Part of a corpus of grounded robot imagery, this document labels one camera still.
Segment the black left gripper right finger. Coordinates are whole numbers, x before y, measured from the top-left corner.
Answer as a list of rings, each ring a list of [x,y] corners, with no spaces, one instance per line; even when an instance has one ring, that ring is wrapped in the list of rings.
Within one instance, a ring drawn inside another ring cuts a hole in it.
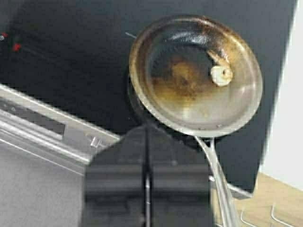
[[[209,168],[204,157],[165,131],[148,126],[152,225],[212,227]]]

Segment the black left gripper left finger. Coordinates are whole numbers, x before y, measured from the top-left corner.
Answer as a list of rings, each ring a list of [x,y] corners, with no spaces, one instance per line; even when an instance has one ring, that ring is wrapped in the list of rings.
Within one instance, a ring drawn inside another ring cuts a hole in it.
[[[83,181],[83,227],[143,227],[147,125],[97,153]]]

